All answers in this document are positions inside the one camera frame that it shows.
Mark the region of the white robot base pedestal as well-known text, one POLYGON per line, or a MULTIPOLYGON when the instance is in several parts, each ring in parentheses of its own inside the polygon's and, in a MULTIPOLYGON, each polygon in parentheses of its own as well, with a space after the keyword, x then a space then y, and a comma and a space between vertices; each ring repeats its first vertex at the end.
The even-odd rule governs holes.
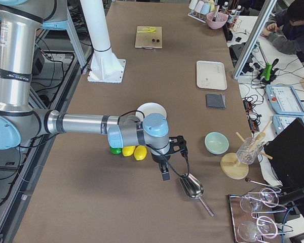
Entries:
POLYGON ((82 0, 81 6, 94 51, 88 81, 120 84, 126 60, 118 59, 112 51, 103 3, 82 0))

